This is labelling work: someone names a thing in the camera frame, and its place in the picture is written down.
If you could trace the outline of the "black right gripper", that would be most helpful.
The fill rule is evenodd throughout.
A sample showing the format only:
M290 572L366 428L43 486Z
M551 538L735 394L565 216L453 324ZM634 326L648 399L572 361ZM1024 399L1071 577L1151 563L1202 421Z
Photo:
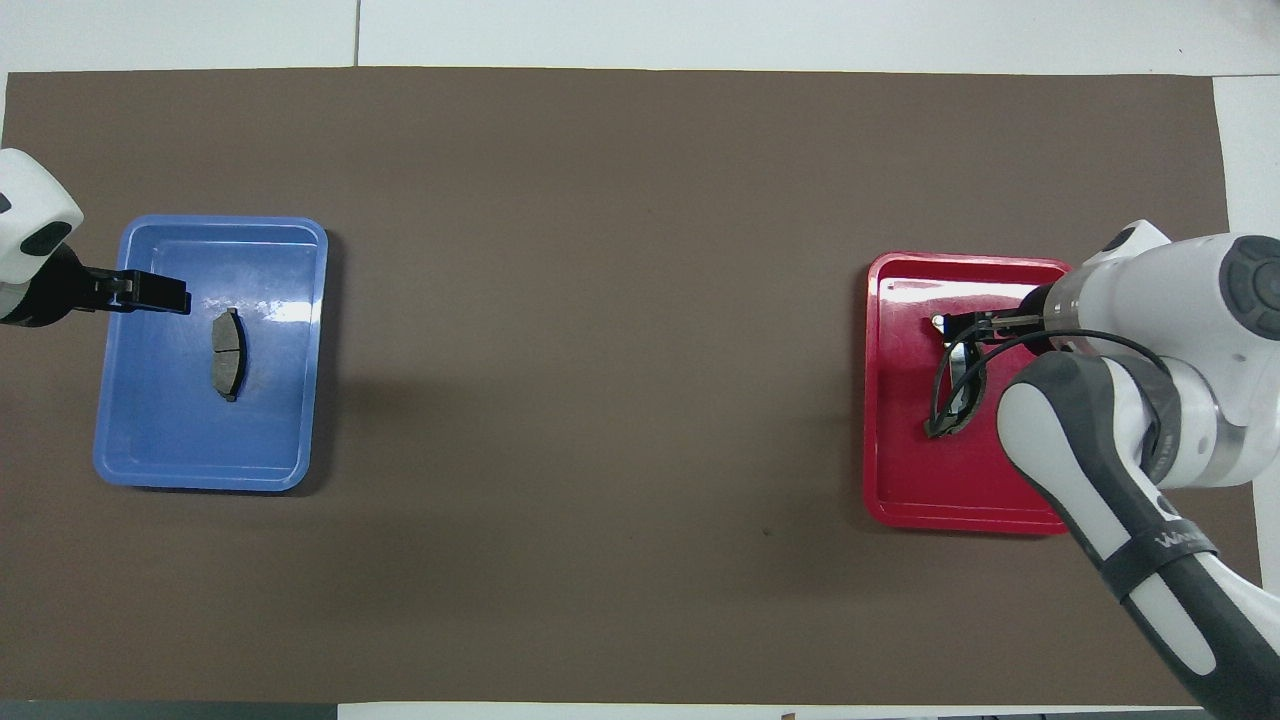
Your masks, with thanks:
M1028 351L1055 351L1050 338L1032 338L1029 334L1046 331L1044 305L1051 288L1034 288L1015 307L996 309L989 313L934 314L933 327L945 332L945 346L986 345L998 346L1020 340Z

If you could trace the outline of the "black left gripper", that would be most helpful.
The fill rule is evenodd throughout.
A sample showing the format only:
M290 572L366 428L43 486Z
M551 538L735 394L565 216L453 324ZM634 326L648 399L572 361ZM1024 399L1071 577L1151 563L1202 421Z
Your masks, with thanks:
M86 266L68 245L54 250L31 281L3 287L4 325L51 325L73 311L189 315L186 282L150 272Z

